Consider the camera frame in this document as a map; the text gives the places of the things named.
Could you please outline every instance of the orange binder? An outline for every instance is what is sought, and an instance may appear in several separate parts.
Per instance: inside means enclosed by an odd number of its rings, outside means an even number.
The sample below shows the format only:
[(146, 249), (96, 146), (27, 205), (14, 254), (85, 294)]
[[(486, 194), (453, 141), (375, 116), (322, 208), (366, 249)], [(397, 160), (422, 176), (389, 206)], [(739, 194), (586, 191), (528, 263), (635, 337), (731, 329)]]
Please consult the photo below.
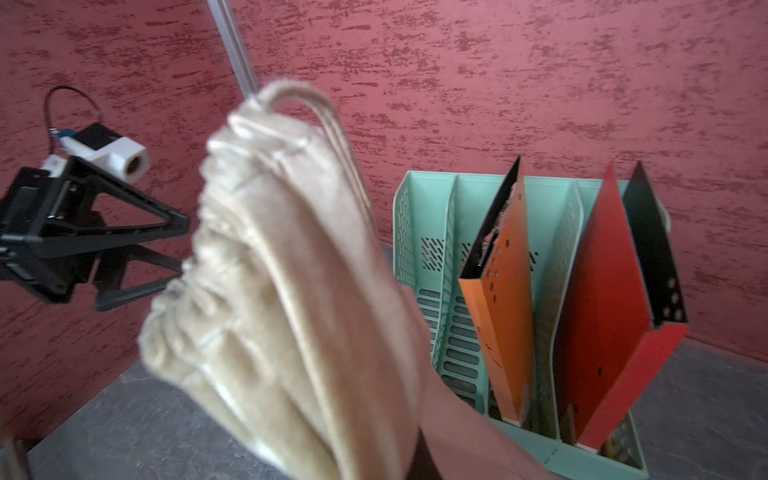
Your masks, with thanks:
[(624, 199), (609, 166), (579, 243), (555, 339), (564, 440), (597, 451), (688, 330), (641, 164)]
[(502, 418), (520, 426), (531, 406), (533, 309), (520, 157), (504, 179), (458, 282)]

